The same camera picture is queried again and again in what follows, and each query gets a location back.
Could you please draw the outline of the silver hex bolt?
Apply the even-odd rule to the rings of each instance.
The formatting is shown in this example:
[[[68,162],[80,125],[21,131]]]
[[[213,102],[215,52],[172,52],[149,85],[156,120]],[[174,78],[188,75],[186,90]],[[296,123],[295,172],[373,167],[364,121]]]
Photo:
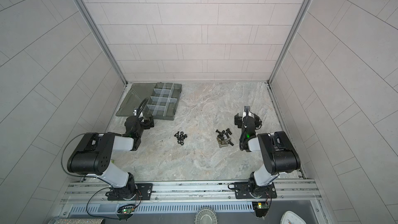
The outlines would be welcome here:
[[[228,147],[230,144],[229,144],[229,141],[226,141],[226,140],[223,140],[223,141],[218,141],[218,144],[219,144],[219,147],[220,148],[222,148],[222,147]]]

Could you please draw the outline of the clear green organizer box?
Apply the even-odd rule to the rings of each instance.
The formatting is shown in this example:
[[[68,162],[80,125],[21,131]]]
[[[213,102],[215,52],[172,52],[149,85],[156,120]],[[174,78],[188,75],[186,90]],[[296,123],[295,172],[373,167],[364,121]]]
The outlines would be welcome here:
[[[143,115],[154,119],[174,120],[182,85],[175,83],[137,83],[133,84],[121,103],[116,116],[133,115],[141,102],[147,98]]]

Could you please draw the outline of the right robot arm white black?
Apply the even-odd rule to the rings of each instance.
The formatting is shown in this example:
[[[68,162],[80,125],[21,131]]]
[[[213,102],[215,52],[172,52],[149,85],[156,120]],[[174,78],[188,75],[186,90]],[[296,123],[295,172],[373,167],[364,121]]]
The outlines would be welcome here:
[[[262,120],[245,106],[243,115],[235,115],[235,125],[241,129],[241,151],[259,151],[263,163],[252,172],[246,183],[234,183],[236,199],[274,199],[277,197],[274,180],[281,173],[291,173],[301,166],[300,158],[284,131],[260,133]]]

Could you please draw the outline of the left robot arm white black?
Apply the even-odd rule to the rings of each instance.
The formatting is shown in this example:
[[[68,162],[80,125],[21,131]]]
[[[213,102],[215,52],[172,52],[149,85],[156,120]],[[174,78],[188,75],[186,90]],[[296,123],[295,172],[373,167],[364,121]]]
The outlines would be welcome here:
[[[66,164],[67,171],[97,178],[110,186],[108,201],[149,200],[153,184],[137,184],[132,173],[111,161],[114,151],[137,151],[144,130],[154,127],[153,117],[130,116],[125,134],[85,133]]]

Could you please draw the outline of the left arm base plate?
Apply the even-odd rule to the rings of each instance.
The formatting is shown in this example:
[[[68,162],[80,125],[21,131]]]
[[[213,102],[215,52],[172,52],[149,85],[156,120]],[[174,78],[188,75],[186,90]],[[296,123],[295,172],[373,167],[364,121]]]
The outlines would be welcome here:
[[[112,188],[105,194],[108,201],[147,201],[150,200],[153,184],[138,183],[135,186]]]

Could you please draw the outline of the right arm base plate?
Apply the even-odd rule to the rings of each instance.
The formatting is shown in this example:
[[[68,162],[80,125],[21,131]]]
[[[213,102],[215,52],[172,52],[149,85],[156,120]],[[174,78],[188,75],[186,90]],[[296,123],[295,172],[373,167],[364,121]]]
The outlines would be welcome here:
[[[228,185],[235,193],[236,199],[275,199],[277,198],[274,183],[268,186],[257,186],[256,183],[235,182]]]

